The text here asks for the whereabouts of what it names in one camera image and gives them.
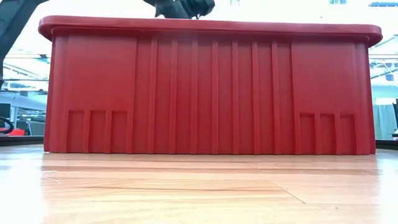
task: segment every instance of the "hardwood floor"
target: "hardwood floor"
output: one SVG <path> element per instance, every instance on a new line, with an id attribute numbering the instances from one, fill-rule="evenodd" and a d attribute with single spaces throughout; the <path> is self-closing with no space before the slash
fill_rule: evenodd
<path id="1" fill-rule="evenodd" d="M 376 156 L 44 154 L 0 147 L 0 223 L 397 223 Z"/>

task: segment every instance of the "red object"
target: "red object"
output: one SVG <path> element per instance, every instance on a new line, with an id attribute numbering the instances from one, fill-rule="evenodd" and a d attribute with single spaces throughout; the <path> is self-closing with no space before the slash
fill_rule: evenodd
<path id="1" fill-rule="evenodd" d="M 0 128 L 0 131 L 5 131 L 7 128 Z M 7 136 L 24 136 L 25 135 L 25 130 L 22 129 L 16 129 L 12 130 L 10 133 L 6 134 Z"/>
<path id="2" fill-rule="evenodd" d="M 369 25 L 49 16 L 47 152 L 374 154 Z"/>

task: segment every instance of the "plastic storage bin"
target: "plastic storage bin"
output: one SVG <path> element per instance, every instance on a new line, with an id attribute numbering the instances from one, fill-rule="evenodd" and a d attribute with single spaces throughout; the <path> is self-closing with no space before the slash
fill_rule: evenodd
<path id="1" fill-rule="evenodd" d="M 369 25 L 49 16 L 47 152 L 374 154 Z"/>

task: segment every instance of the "bin rim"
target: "bin rim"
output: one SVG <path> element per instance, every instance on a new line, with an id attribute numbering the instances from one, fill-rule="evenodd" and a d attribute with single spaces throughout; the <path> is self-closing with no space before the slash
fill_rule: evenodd
<path id="1" fill-rule="evenodd" d="M 368 37 L 368 47 L 378 44 L 383 38 L 381 28 L 370 24 L 299 24 L 83 16 L 46 16 L 39 22 L 39 33 L 46 39 L 52 40 L 53 29 L 56 27 L 257 32 L 278 35 L 358 35 Z"/>

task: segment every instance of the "blurry background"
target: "blurry background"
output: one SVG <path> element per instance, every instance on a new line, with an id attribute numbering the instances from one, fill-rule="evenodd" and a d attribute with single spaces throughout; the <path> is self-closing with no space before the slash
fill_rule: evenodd
<path id="1" fill-rule="evenodd" d="M 393 140 L 397 129 L 398 0 L 215 1 L 214 11 L 201 19 L 381 26 L 384 39 L 369 53 L 374 123 L 376 139 Z M 49 15 L 153 18 L 154 14 L 154 8 L 142 0 L 50 0 L 41 4 L 4 61 L 7 81 L 0 91 L 0 113 L 8 115 L 25 135 L 44 133 L 51 43 L 37 32 L 41 18 Z"/>

